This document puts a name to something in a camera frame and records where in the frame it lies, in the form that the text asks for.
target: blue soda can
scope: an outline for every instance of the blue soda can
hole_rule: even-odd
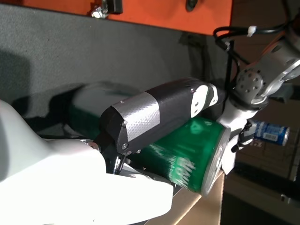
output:
[[[255,138],[285,146],[290,133],[289,127],[257,120],[254,120],[254,123],[256,123]]]

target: green soda can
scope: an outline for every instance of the green soda can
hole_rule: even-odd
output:
[[[195,117],[129,158],[150,172],[205,196],[220,171],[229,137],[230,129]]]
[[[100,132],[98,121],[104,110],[131,95],[134,95],[134,90],[124,87],[90,85],[79,90],[70,106],[70,126],[85,137],[94,139]],[[142,149],[139,154],[128,157],[150,172],[207,195],[220,171],[229,137],[230,129],[215,121],[195,117]]]

